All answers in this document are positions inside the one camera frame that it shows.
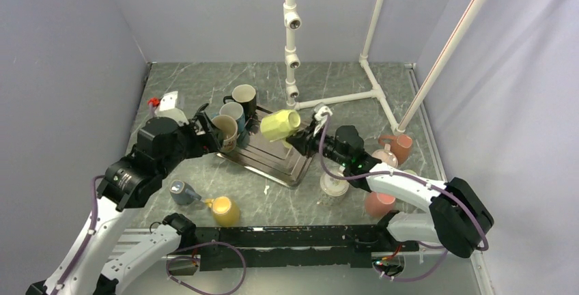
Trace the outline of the beige teal patterned mug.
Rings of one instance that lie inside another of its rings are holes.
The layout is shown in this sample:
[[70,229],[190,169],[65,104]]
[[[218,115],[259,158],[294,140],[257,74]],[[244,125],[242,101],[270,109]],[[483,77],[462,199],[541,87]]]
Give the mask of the beige teal patterned mug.
[[228,115],[217,115],[212,118],[212,123],[223,133],[221,152],[227,153],[237,146],[238,124]]

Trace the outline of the lime green faceted mug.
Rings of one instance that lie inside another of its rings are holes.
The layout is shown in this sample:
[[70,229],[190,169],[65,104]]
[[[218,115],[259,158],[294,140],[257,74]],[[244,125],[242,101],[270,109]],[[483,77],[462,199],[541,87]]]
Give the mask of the lime green faceted mug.
[[296,133],[301,125],[299,113],[293,109],[283,109],[261,120],[260,132],[269,142],[280,141],[287,149],[292,146],[285,140]]

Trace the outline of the blue floral mug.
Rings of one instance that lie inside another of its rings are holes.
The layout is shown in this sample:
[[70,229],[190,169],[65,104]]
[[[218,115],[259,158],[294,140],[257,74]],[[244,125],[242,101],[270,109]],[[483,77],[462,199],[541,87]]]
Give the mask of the blue floral mug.
[[244,114],[244,109],[241,104],[237,102],[228,102],[225,103],[220,109],[218,113],[212,115],[212,118],[218,115],[227,115],[232,117],[238,126],[238,134],[242,133],[246,124],[246,117]]

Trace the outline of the black white-lined mug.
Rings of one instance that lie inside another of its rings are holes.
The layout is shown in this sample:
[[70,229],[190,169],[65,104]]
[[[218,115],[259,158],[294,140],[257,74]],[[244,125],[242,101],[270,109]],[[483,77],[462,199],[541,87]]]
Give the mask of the black white-lined mug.
[[254,117],[257,110],[257,90],[249,84],[236,86],[231,95],[223,97],[223,104],[237,102],[242,105],[247,119]]

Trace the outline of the grey blue mug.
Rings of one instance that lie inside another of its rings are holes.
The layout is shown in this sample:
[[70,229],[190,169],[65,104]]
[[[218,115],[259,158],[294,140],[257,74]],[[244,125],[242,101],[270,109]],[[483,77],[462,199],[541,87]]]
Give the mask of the grey blue mug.
[[202,200],[202,196],[195,192],[190,184],[181,180],[174,180],[169,187],[169,192],[174,202],[180,206],[188,206]]

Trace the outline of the yellow mug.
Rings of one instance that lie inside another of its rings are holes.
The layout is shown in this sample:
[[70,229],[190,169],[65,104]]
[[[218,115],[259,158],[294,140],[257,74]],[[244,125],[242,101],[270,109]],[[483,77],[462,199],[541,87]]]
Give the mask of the yellow mug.
[[227,196],[205,199],[213,219],[221,227],[234,227],[240,222],[241,210],[238,204]]

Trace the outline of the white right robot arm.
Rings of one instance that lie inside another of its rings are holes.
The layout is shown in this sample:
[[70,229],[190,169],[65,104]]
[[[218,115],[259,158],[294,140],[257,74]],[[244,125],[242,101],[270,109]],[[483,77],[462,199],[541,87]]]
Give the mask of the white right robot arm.
[[355,126],[340,126],[328,135],[331,115],[327,106],[319,105],[311,123],[285,142],[303,156],[319,154],[323,169],[327,168],[325,159],[341,165],[340,178],[354,188],[391,195],[421,210],[384,217],[384,227],[376,232],[380,248],[392,251],[405,241],[430,242],[462,258],[489,249],[487,234],[494,218],[467,181],[458,177],[432,180],[383,163],[365,151]]

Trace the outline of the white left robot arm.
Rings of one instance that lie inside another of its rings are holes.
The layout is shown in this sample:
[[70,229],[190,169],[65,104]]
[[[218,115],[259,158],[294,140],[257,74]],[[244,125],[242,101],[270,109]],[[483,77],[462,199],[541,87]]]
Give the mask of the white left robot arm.
[[177,97],[165,94],[131,151],[92,180],[92,207],[82,230],[54,273],[32,283],[28,294],[120,294],[162,256],[195,248],[195,224],[173,213],[144,241],[110,259],[126,228],[182,161],[222,148],[224,134],[206,107],[187,117]]

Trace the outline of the clear glass mug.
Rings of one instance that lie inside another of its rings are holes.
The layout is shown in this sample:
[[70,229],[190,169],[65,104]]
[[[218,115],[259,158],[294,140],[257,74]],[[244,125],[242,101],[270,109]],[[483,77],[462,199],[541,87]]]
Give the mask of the clear glass mug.
[[342,201],[350,184],[345,180],[334,178],[327,173],[320,176],[320,193],[317,205],[335,206]]

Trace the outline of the terracotta brown mug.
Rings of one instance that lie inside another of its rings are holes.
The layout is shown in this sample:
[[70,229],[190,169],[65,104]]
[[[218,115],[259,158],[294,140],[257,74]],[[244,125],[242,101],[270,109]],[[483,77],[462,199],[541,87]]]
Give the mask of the terracotta brown mug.
[[381,135],[378,143],[382,147],[390,146],[390,151],[397,157],[398,165],[404,164],[410,156],[413,140],[405,134]]

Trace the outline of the pink mug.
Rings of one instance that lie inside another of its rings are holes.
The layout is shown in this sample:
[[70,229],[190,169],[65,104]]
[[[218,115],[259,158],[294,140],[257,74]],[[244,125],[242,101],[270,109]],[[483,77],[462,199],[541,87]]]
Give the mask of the pink mug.
[[372,192],[366,196],[364,208],[366,213],[374,218],[382,218],[395,207],[396,198],[384,193]]

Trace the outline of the steel serving tray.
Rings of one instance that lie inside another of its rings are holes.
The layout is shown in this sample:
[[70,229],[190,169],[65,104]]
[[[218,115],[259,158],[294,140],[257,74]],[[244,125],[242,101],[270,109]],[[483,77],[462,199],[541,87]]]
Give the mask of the steel serving tray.
[[238,164],[287,188],[297,187],[307,172],[311,159],[302,156],[294,148],[287,148],[280,141],[270,142],[259,130],[264,117],[272,111],[258,106],[255,115],[238,136],[237,146],[217,156]]

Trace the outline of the pink lidded cup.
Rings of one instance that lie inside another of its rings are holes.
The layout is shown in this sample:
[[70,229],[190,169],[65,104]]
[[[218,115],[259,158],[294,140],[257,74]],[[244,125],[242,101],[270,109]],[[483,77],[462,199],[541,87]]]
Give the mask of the pink lidded cup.
[[396,155],[391,151],[391,146],[389,144],[386,144],[383,149],[374,151],[371,156],[394,168],[397,168],[399,165],[399,161]]

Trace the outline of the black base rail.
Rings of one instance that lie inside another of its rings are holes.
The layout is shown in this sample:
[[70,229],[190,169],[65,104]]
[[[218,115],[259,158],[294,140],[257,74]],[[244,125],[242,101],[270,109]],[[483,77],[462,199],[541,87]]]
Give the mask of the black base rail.
[[379,254],[389,261],[417,252],[415,241],[396,241],[381,225],[198,227],[173,213],[157,224],[176,228],[176,255],[198,257],[201,271],[226,268],[348,265],[368,268]]

